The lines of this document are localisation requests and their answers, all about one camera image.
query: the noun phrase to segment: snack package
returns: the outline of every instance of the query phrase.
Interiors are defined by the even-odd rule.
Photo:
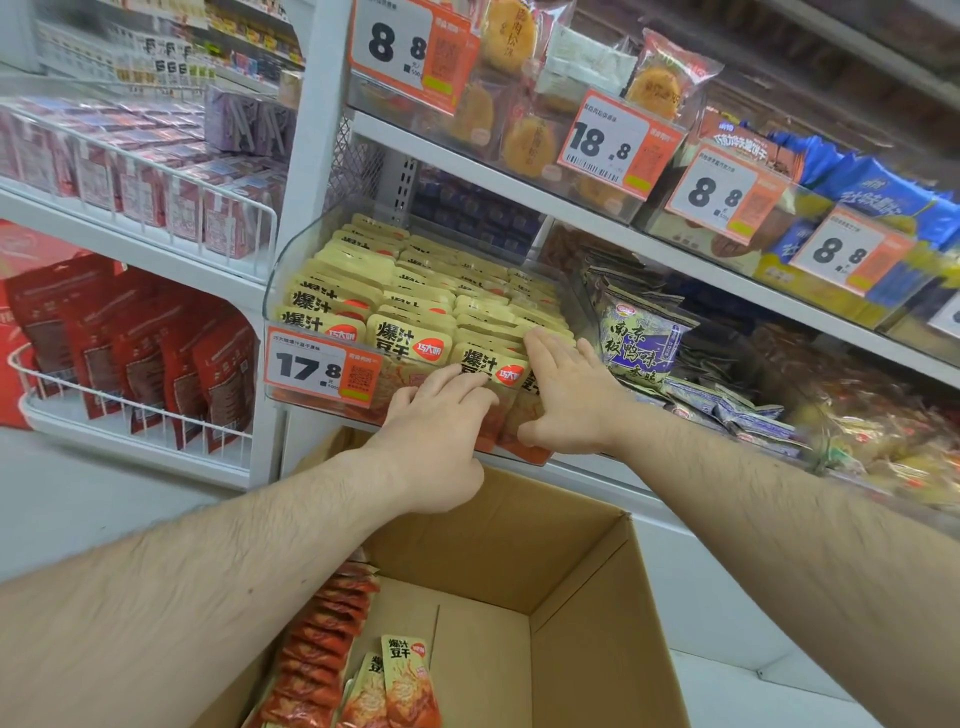
[[[527,61],[543,55],[555,25],[569,25],[574,3],[490,0],[480,21],[480,58],[518,78]]]
[[[246,317],[226,318],[193,348],[204,399],[212,425],[243,432],[253,417],[253,368],[256,335]],[[206,429],[206,449],[213,452],[236,435]]]
[[[380,642],[391,727],[441,728],[440,708],[426,668],[426,643],[397,635],[384,635]]]
[[[337,728],[388,728],[383,658],[368,652],[353,678]]]
[[[684,334],[698,326],[694,319],[615,286],[608,288],[601,304],[601,358],[614,374],[630,381],[663,381]]]
[[[123,397],[123,388],[113,361],[109,326],[128,306],[155,293],[150,274],[135,268],[104,281],[99,290],[89,290],[83,298],[61,308],[77,382],[114,397]],[[84,392],[86,416],[90,420],[119,412],[120,403]]]
[[[120,377],[124,399],[162,410],[163,332],[182,326],[181,314],[186,310],[184,296],[172,291],[128,307],[113,324],[113,361]],[[138,407],[131,408],[131,433],[135,434],[162,421],[162,415]]]
[[[77,381],[61,308],[102,289],[112,275],[112,260],[82,255],[5,281],[11,314],[33,345],[40,372],[64,381]],[[41,382],[40,387],[48,395],[58,392],[54,384]]]
[[[644,28],[640,63],[624,98],[667,121],[677,121],[697,87],[722,70],[723,63],[687,51]]]

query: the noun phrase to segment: red package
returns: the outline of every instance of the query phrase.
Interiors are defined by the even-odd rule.
[[[317,647],[315,644],[306,643],[303,640],[288,640],[287,644],[281,650],[287,657],[300,660],[302,663],[310,663],[318,667],[327,667],[339,672],[347,664],[346,654],[337,654],[328,649]]]
[[[334,589],[333,587],[323,586],[317,592],[317,596],[320,599],[326,599],[327,601],[348,604],[356,609],[362,609],[365,611],[370,609],[369,592],[357,592],[353,589]]]
[[[344,686],[344,676],[341,672],[330,669],[329,667],[320,667],[302,662],[294,657],[280,657],[277,667],[281,672],[290,672],[295,675],[302,675],[321,685],[330,685],[334,688]]]
[[[305,700],[324,708],[340,707],[340,700],[344,696],[343,690],[331,685],[315,683],[302,675],[290,672],[281,672],[274,683],[274,692],[295,700]]]
[[[36,365],[41,372],[64,381],[77,381],[60,307],[79,300],[84,291],[103,286],[112,275],[112,260],[101,255],[83,255],[7,280],[10,311],[34,345]],[[43,390],[48,394],[58,391],[52,384],[44,384]]]
[[[135,305],[117,317],[110,329],[113,360],[116,362],[124,398],[163,409],[163,353],[160,337],[164,330],[182,326],[180,315],[188,297],[180,291],[165,293]],[[131,433],[152,427],[162,415],[132,408]]]
[[[183,321],[178,326],[167,328],[160,334],[166,410],[191,420],[206,419],[206,400],[194,363],[193,349],[224,318],[227,304],[217,299],[214,302],[214,306],[204,307],[203,314],[198,315],[192,310],[184,313]],[[201,425],[177,419],[173,420],[173,427],[177,449],[183,449],[202,429]]]
[[[256,336],[242,313],[221,322],[193,348],[212,425],[243,432],[253,416],[253,367]],[[206,431],[207,451],[232,442],[236,435]]]
[[[309,624],[300,624],[294,627],[290,637],[303,640],[317,647],[322,647],[338,655],[345,655],[353,644],[353,637],[345,635],[343,632],[331,632],[328,629],[320,629]]]
[[[260,709],[263,719],[283,728],[330,728],[333,709],[272,693]]]
[[[77,370],[77,381],[84,387],[114,397],[122,397],[120,377],[113,361],[110,321],[132,304],[154,295],[150,274],[131,268],[106,284],[96,295],[62,308],[66,337]],[[120,403],[84,392],[86,416],[95,420],[119,412]]]

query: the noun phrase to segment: cardboard box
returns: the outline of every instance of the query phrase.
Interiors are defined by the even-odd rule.
[[[300,468],[368,437],[341,430]],[[382,591],[348,676],[382,634],[410,635],[427,643],[444,728],[689,725],[630,514],[487,468],[470,503],[396,519],[364,547]],[[268,664],[194,728],[235,728]]]

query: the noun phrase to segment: price tag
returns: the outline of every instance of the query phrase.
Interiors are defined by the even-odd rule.
[[[701,142],[666,209],[750,245],[789,184],[786,177]]]
[[[263,380],[280,389],[369,407],[383,357],[286,328],[267,327]]]
[[[557,163],[646,200],[684,134],[652,114],[591,89]]]
[[[453,113],[480,39],[469,18],[429,0],[354,0],[350,65],[429,106]]]
[[[953,294],[947,304],[927,323],[949,336],[960,339],[960,293]]]
[[[914,242],[846,207],[837,206],[790,265],[862,296],[882,279]]]

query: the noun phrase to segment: red bag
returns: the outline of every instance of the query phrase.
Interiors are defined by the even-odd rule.
[[[242,313],[235,313],[204,336],[193,348],[212,425],[243,432],[253,416],[256,336]],[[208,429],[208,452],[232,442],[236,435]]]
[[[173,291],[140,302],[118,316],[110,327],[113,360],[116,362],[124,398],[163,409],[163,354],[160,337],[165,329],[182,326],[180,315],[188,299]],[[131,433],[152,427],[163,419],[156,412],[136,407],[131,414]]]
[[[34,346],[39,371],[64,381],[77,381],[60,310],[81,300],[84,292],[102,287],[112,276],[112,260],[82,255],[7,279],[11,314]],[[56,394],[58,387],[44,383],[43,391]]]
[[[99,292],[90,292],[85,300],[62,308],[66,337],[81,385],[114,397],[123,396],[108,326],[131,305],[150,298],[153,283],[149,275],[130,268]],[[120,402],[89,392],[84,392],[84,405],[91,420],[121,409]]]

